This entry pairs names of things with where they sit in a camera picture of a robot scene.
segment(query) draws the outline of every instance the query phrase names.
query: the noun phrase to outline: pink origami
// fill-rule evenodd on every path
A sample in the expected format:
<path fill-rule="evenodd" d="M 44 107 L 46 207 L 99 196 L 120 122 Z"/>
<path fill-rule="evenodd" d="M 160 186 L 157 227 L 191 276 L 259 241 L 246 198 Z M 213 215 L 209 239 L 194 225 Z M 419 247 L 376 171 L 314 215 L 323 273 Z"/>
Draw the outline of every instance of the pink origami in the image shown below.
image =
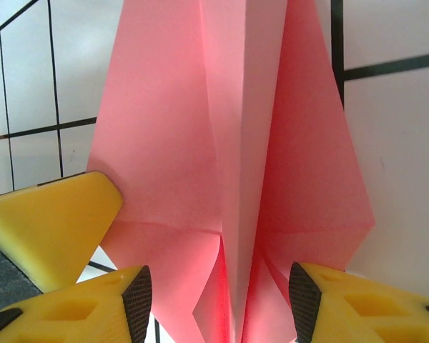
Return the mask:
<path fill-rule="evenodd" d="M 373 225 L 309 0 L 125 0 L 88 170 L 178 343 L 293 340 L 292 262 L 343 269 Z"/>

